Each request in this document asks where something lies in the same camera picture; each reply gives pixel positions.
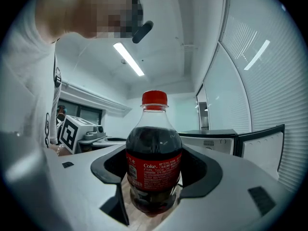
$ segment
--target bottle holder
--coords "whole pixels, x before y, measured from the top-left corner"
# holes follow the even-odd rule
[[[198,153],[187,146],[182,148],[181,174],[183,189],[178,198],[201,198],[209,194],[221,181],[222,168],[214,159]],[[115,184],[115,196],[100,209],[117,221],[129,225],[125,210],[121,182],[127,172],[125,145],[101,156],[91,164],[92,173],[105,184]]]

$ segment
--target plastic bottle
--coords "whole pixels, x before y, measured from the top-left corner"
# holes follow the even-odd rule
[[[176,200],[182,142],[167,118],[164,92],[145,92],[142,107],[141,120],[126,142],[130,198],[140,211],[155,216]]]

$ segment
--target black panel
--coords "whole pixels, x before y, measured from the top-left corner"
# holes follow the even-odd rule
[[[254,200],[262,216],[264,216],[266,213],[268,213],[271,209],[275,207],[275,202],[263,187],[254,187],[248,189],[248,192]]]
[[[67,168],[67,167],[73,166],[74,164],[71,163],[71,162],[65,162],[65,163],[62,163],[62,165],[63,165],[64,168]]]
[[[107,138],[107,139],[105,139],[105,141],[126,141],[126,139],[122,139],[122,138]]]
[[[234,138],[237,133],[233,129],[223,130],[190,130],[179,133],[183,137],[195,137],[195,138]]]
[[[115,220],[128,226],[129,219],[125,207],[123,209],[121,199],[123,200],[123,194],[122,188],[120,186],[116,188],[115,196],[108,199],[107,202],[103,204],[100,209]]]
[[[183,187],[187,187],[206,175],[207,165],[198,157],[189,153],[187,150],[182,151],[181,174]]]
[[[108,170],[108,172],[119,176],[122,181],[127,171],[125,149],[122,149],[120,152],[106,160],[104,163],[104,167],[106,170]]]

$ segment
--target white ceiling panel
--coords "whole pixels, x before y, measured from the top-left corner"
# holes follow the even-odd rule
[[[57,54],[60,52],[74,63],[87,62],[87,71],[98,77],[108,73],[129,90],[139,85],[151,88],[168,84],[170,76],[172,81],[190,79],[193,54],[200,47],[200,43],[194,44],[196,7],[192,0],[141,0],[141,3],[144,22],[151,20],[154,26],[139,44],[128,38],[93,40],[73,33],[57,42]],[[126,47],[144,76],[139,77],[128,64],[121,63],[122,56],[113,47],[118,42]]]

